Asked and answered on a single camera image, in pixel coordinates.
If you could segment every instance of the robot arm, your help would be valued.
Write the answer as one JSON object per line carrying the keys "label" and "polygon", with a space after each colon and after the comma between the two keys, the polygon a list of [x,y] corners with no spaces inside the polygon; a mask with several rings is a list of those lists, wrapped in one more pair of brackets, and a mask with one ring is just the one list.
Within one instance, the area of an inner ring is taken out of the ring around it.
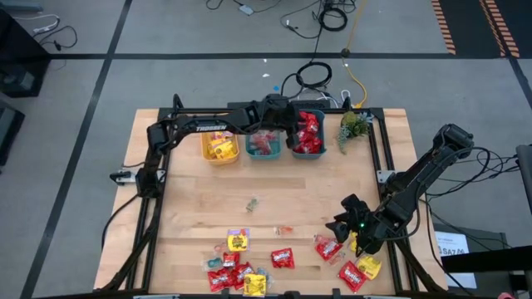
{"label": "robot arm", "polygon": [[285,96],[271,94],[262,101],[219,115],[177,115],[156,122],[147,129],[148,155],[139,169],[135,181],[138,194],[157,197],[161,183],[157,170],[165,153],[175,148],[188,134],[227,130],[235,134],[250,135],[258,129],[285,130],[287,146],[292,149],[299,143],[299,111]]}
{"label": "robot arm", "polygon": [[342,201],[345,213],[327,223],[337,240],[343,243],[350,231],[357,233],[357,256],[380,250],[384,241],[404,237],[399,232],[411,221],[418,209],[418,199],[436,179],[458,159],[469,156],[473,135],[457,125],[445,125],[436,134],[432,148],[406,172],[392,174],[379,190],[382,203],[370,211],[367,204],[355,194]]}

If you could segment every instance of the plastic container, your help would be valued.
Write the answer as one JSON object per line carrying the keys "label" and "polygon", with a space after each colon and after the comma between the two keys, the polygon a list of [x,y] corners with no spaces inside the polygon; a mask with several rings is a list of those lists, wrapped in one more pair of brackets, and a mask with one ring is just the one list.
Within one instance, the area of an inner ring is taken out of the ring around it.
{"label": "plastic container", "polygon": [[278,159],[281,156],[281,134],[278,131],[274,132],[277,136],[277,141],[272,141],[269,145],[272,147],[272,154],[252,154],[252,149],[250,149],[249,139],[250,135],[246,135],[246,153],[248,153],[249,158],[251,159]]}
{"label": "plastic container", "polygon": [[209,150],[207,149],[207,145],[211,141],[210,139],[211,133],[201,133],[201,152],[203,154],[204,159],[209,161],[212,165],[224,165],[224,164],[230,164],[236,161],[239,158],[240,150],[239,150],[239,139],[236,135],[233,135],[231,137],[231,141],[234,144],[233,152],[234,157],[227,158],[227,159],[212,159],[209,155]]}
{"label": "plastic container", "polygon": [[292,156],[295,159],[318,159],[322,156],[322,154],[325,154],[325,151],[327,151],[327,149],[325,148],[325,134],[323,132],[323,121],[325,120],[325,114],[320,110],[300,109],[300,111],[312,113],[316,116],[319,123],[318,137],[323,141],[323,143],[322,147],[319,150],[319,154],[300,154],[292,150]]}

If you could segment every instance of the teal bin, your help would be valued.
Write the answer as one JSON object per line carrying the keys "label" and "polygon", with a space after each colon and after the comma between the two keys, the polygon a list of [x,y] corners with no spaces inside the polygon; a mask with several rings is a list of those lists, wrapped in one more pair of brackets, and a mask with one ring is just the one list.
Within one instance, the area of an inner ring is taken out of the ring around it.
{"label": "teal bin", "polygon": [[269,145],[272,147],[272,154],[254,154],[254,150],[250,149],[250,135],[246,135],[246,153],[248,153],[249,158],[261,160],[278,159],[281,156],[281,138],[278,131],[275,131],[274,133],[277,136],[277,141],[271,141],[269,143]]}
{"label": "teal bin", "polygon": [[300,154],[292,150],[292,156],[295,159],[318,159],[322,156],[322,154],[325,154],[325,151],[327,150],[325,148],[325,134],[323,132],[323,121],[325,120],[325,114],[320,110],[300,109],[300,111],[312,113],[316,116],[319,123],[318,137],[323,141],[323,143],[322,148],[319,150],[319,154]]}

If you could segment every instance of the wooden work surface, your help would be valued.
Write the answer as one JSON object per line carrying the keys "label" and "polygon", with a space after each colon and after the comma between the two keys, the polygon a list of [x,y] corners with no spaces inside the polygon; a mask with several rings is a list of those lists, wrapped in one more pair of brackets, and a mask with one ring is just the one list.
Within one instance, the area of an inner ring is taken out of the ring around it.
{"label": "wooden work surface", "polygon": [[[157,115],[158,110],[136,112],[125,164],[144,160],[146,127],[156,122]],[[396,169],[408,169],[416,162],[416,152],[406,112],[388,109],[385,116]],[[368,138],[348,141],[346,155],[337,148],[336,135],[341,117],[326,115],[327,152],[318,160],[295,159],[284,148],[279,160],[251,160],[244,151],[234,164],[212,166],[201,155],[200,135],[187,136],[171,152],[150,292],[209,293],[209,282],[200,266],[201,261],[212,256],[213,247],[226,239],[228,229],[249,228],[250,251],[242,254],[241,261],[249,261],[254,268],[266,267],[270,271],[275,280],[270,292],[297,290],[302,294],[331,294],[332,289],[338,287],[342,294],[351,293],[337,278],[339,268],[345,262],[331,267],[313,248],[314,234],[332,236],[324,224],[343,212],[340,201],[346,196],[356,194],[371,209],[379,202]],[[377,143],[385,169],[380,134],[377,134]],[[242,150],[243,136],[239,136],[239,145]],[[118,187],[114,210],[135,192],[134,185]],[[252,213],[247,213],[246,205],[254,196],[259,199],[259,205]],[[139,209],[140,199],[119,213],[109,227],[95,287],[108,283],[130,254]],[[273,228],[278,225],[293,226],[293,233],[277,237]],[[432,239],[436,240],[432,226],[430,230]],[[410,242],[423,267],[436,283],[446,288],[444,273],[431,255],[425,212],[421,213],[419,232],[410,238]],[[348,243],[346,245],[343,250],[353,260],[354,253],[349,252]],[[288,247],[293,249],[295,269],[274,269],[270,253]],[[397,253],[402,284],[409,289],[398,249]],[[362,287],[359,294],[394,294],[387,246],[382,246],[376,258],[382,261],[382,270],[376,279]],[[136,276],[137,287],[140,286],[144,262],[143,255]]]}

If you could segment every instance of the gray floor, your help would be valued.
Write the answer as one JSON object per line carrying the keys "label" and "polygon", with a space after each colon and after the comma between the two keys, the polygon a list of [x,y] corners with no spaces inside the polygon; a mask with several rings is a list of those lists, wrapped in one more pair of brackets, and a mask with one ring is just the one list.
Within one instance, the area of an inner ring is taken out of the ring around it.
{"label": "gray floor", "polygon": [[[74,26],[80,41],[71,53],[104,53],[122,0],[41,0]],[[258,1],[250,5],[265,6]],[[209,11],[204,1],[134,0],[117,52],[299,52],[305,41],[280,27],[278,18],[311,1],[282,2],[246,17],[226,1]],[[82,12],[91,12],[83,17]],[[310,12],[291,18],[306,34],[316,31]],[[360,52],[445,52],[429,2],[370,1],[354,42]],[[340,51],[348,32],[326,32],[319,51]],[[339,60],[329,90],[362,93]],[[26,121],[0,175],[0,297],[18,297],[40,242],[51,206],[81,125],[102,61],[54,61],[38,98],[8,100]],[[111,64],[65,206],[34,296],[89,292],[100,258],[100,236],[111,213],[116,186],[108,174],[124,158],[135,110],[168,106],[178,93],[187,107],[222,107],[228,101],[260,100],[306,60],[115,60]],[[349,60],[369,93],[368,106],[406,108],[416,152],[423,154],[443,124],[457,123],[475,142],[506,156],[532,140],[532,110],[506,60]],[[521,60],[532,76],[532,61]],[[312,81],[321,73],[305,74]],[[288,93],[295,91],[290,86]],[[449,169],[447,178],[467,178],[475,163]],[[439,182],[433,190],[445,190]],[[434,209],[455,225],[504,232],[510,245],[532,243],[530,210],[518,173],[471,185],[435,199]]]}

